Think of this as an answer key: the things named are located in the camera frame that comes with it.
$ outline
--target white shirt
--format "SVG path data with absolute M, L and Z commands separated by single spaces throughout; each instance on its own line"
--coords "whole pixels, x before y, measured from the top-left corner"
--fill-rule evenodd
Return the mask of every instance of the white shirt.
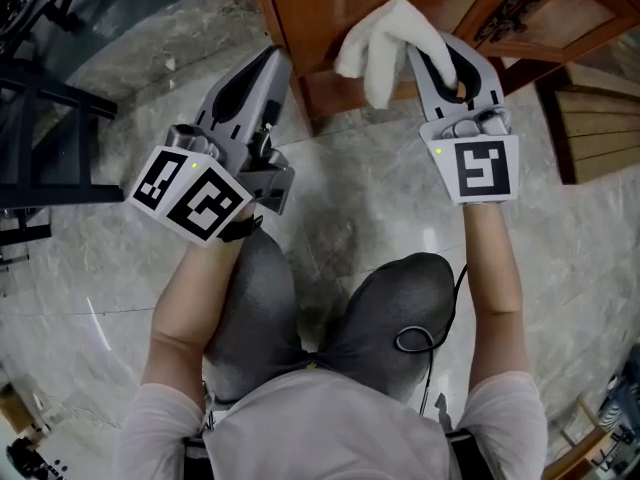
M 115 478 L 180 479 L 181 439 L 197 434 L 202 418 L 179 391 L 143 385 L 121 435 Z M 497 478 L 542 475 L 547 426 L 529 374 L 510 372 L 477 386 L 458 428 L 474 434 Z M 439 423 L 320 369 L 264 384 L 204 440 L 216 480 L 459 478 Z

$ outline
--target marble floor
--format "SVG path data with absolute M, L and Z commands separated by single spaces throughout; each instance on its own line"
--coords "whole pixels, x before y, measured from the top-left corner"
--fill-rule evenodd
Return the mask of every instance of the marble floor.
M 227 26 L 188 58 L 176 56 L 173 70 L 149 62 L 143 32 L 161 29 L 143 22 L 107 47 L 111 57 L 101 52 L 72 77 L 121 96 L 119 117 L 101 128 L 94 181 L 130 189 L 167 127 L 193 119 L 211 85 L 268 43 L 250 0 L 229 2 L 236 7 L 178 4 L 187 16 L 185 6 L 207 6 L 211 19 L 193 26 Z M 247 27 L 237 30 L 242 20 Z M 164 22 L 186 26 L 175 16 Z M 163 55 L 183 51 L 171 37 Z M 133 64 L 122 63 L 127 51 Z M 122 79 L 136 66 L 144 67 L 133 87 Z M 640 166 L 563 186 L 533 88 L 507 105 L 521 137 L 521 180 L 519 199 L 503 211 L 523 282 L 532 369 L 553 420 L 580 393 L 597 407 L 640 333 Z M 308 342 L 367 273 L 388 261 L 429 251 L 454 272 L 464 265 L 462 213 L 418 137 L 421 122 L 418 103 L 405 102 L 336 116 L 311 138 L 289 98 L 274 141 L 297 176 L 285 214 L 265 213 L 264 227 L 290 260 Z M 53 415 L 51 439 L 73 444 L 69 478 L 90 470 L 106 479 L 144 366 L 153 307 L 186 243 L 128 204 L 58 208 L 51 220 L 53 238 L 30 244 L 31 260 L 0 274 L 0 360 L 29 403 L 34 393 L 41 412 Z M 466 396 L 473 329 L 465 283 L 430 398 L 444 392 L 454 420 Z M 411 404 L 420 398 L 419 388 Z M 552 439 L 550 457 L 559 446 Z

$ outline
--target wooden cabinet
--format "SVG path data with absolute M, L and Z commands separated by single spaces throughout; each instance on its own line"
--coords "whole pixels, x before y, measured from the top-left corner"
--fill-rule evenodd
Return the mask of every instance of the wooden cabinet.
M 307 122 L 366 105 L 362 81 L 334 73 L 333 61 L 347 32 L 386 1 L 258 0 L 274 42 L 291 54 L 292 89 Z M 505 93 L 640 23 L 640 0 L 409 1 L 484 55 L 522 59 L 500 70 Z M 398 83 L 396 99 L 416 96 L 413 81 Z

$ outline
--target person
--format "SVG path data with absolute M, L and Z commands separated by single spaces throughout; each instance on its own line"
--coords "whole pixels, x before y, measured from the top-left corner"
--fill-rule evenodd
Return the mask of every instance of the person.
M 250 218 L 245 210 L 240 220 Z M 547 426 L 528 372 L 507 229 L 497 204 L 468 205 L 463 214 L 476 336 L 458 428 L 473 436 L 493 478 L 539 479 Z M 204 416 L 203 357 L 216 407 L 230 408 L 203 435 L 216 480 L 461 478 L 467 461 L 442 426 L 405 404 L 429 354 L 394 346 L 409 326 L 438 342 L 453 310 L 447 261 L 413 254 L 371 273 L 325 343 L 308 353 L 291 272 L 264 231 L 210 248 L 192 244 L 153 315 L 116 478 L 182 478 L 182 439 L 198 434 Z M 424 334 L 414 334 L 403 346 L 422 346 Z

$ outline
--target gray fabric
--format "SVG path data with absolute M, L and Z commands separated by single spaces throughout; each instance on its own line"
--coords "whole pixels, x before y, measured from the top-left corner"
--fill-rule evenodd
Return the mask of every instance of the gray fabric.
M 245 240 L 222 321 L 205 356 L 205 378 L 216 407 L 228 408 L 265 382 L 315 362 L 406 401 L 424 377 L 429 354 L 394 348 L 398 332 L 426 328 L 437 342 L 453 311 L 453 274 L 441 256 L 417 253 L 373 272 L 318 353 L 304 351 L 297 332 L 295 292 L 287 260 L 262 230 Z M 405 346 L 427 345 L 406 335 Z

